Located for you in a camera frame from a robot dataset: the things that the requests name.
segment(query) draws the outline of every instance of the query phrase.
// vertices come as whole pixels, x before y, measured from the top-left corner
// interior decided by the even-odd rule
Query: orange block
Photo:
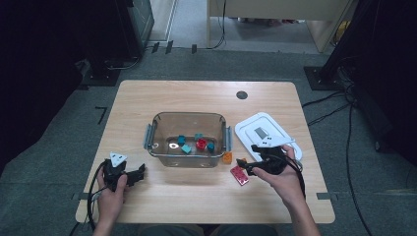
[[[227,152],[224,153],[224,155],[223,155],[223,163],[225,163],[225,164],[231,164],[232,163],[232,159],[233,159],[232,152],[227,151]]]

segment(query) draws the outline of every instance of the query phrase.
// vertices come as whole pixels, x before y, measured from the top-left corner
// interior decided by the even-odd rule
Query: wooden table
[[[248,94],[239,99],[240,90]],[[162,111],[213,112],[233,128],[233,164],[215,168],[165,167],[143,148],[147,124]],[[234,133],[237,123],[268,113],[303,150],[307,203],[317,223],[332,223],[330,200],[318,200],[327,187],[301,109],[296,88],[281,82],[125,81],[109,115],[85,192],[111,151],[128,156],[126,171],[147,166],[145,180],[135,184],[118,219],[125,223],[290,223],[288,210],[270,185],[256,176],[240,186],[231,175],[235,158],[252,157]],[[76,219],[84,222],[87,202]]]
[[[319,52],[324,52],[340,26],[355,10],[357,0],[207,0],[207,45],[210,47],[210,18],[308,20],[307,26]]]

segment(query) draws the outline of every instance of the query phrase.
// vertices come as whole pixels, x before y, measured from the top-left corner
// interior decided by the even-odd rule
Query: black hole on table
[[[248,94],[245,91],[238,91],[236,93],[236,96],[239,99],[246,99],[248,97]]]

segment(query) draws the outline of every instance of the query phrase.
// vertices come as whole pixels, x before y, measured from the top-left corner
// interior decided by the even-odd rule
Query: person's left hand
[[[109,227],[111,229],[113,227],[125,202],[124,192],[129,190],[129,187],[126,185],[127,181],[128,176],[124,174],[120,176],[115,192],[112,192],[110,189],[104,189],[101,192],[100,197],[98,197],[99,220],[97,228]],[[97,182],[99,189],[105,187],[103,179],[103,167],[101,167],[98,171]]]

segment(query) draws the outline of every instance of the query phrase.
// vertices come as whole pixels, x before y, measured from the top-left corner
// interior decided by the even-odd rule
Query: red block
[[[198,139],[196,142],[196,148],[199,150],[204,150],[208,142],[204,139]]]
[[[233,167],[230,172],[232,173],[232,175],[236,178],[237,182],[239,182],[239,184],[241,186],[243,186],[244,184],[249,182],[249,178],[248,176],[246,176],[246,174],[243,172],[243,170],[236,165],[235,167]]]

